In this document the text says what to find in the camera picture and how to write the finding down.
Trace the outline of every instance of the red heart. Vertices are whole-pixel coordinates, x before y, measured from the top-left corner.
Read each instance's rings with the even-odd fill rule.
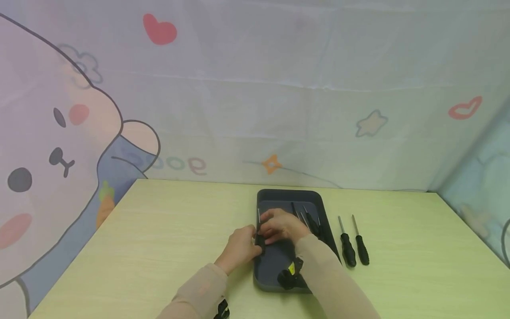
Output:
[[[453,119],[468,119],[471,116],[473,116],[473,114],[476,112],[476,110],[478,110],[478,107],[480,106],[480,104],[481,104],[481,95],[475,96],[468,103],[459,103],[459,104],[455,105],[454,107],[450,108],[450,110],[448,110],[448,115],[450,115],[450,117]],[[457,113],[458,109],[466,109],[466,110],[471,109],[471,111],[467,114],[463,114],[463,113]]]
[[[177,29],[173,24],[158,22],[150,13],[143,16],[143,26],[149,39],[157,45],[169,44],[177,37]]]

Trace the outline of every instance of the black screwdriver handle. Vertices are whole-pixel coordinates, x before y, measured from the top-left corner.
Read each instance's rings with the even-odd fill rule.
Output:
[[[263,236],[257,234],[255,236],[255,246],[260,246],[260,248],[262,248],[261,255],[264,255],[266,252],[266,239]]]
[[[358,255],[360,257],[360,261],[363,265],[367,266],[370,263],[370,258],[368,257],[367,248],[363,243],[363,237],[360,235],[356,236],[356,243],[358,244]]]
[[[349,267],[355,267],[356,253],[354,252],[354,248],[352,248],[352,245],[349,241],[349,235],[343,233],[342,235],[340,235],[340,239],[342,241],[342,252],[344,255],[345,263]]]
[[[310,214],[305,214],[305,216],[306,216],[306,219],[308,220],[308,225],[310,226],[310,231],[312,232],[312,234],[319,237],[320,236],[319,225],[317,225],[314,218]]]

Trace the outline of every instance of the yellow label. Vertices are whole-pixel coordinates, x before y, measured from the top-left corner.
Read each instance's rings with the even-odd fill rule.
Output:
[[[294,262],[292,262],[289,266],[289,271],[291,275],[294,275],[296,273],[296,268],[294,266]]]

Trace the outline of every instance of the gray tray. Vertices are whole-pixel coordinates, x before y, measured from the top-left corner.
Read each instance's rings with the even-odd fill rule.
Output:
[[[260,214],[270,208],[282,208],[292,213],[291,202],[294,202],[297,211],[304,214],[303,206],[318,224],[320,218],[322,240],[331,248],[340,260],[335,240],[329,227],[326,211],[321,196],[308,190],[262,189],[257,194],[257,208]],[[265,253],[254,261],[253,277],[256,285],[264,291],[310,293],[307,284],[302,278],[295,288],[285,290],[278,283],[278,274],[289,267],[295,258],[294,245],[289,240],[281,240],[266,246]]]

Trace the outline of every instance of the fabric backdrop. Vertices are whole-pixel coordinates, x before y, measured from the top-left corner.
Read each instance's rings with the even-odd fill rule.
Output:
[[[510,267],[510,101],[439,194]]]
[[[437,189],[508,97],[505,0],[3,0],[0,309],[136,178]]]

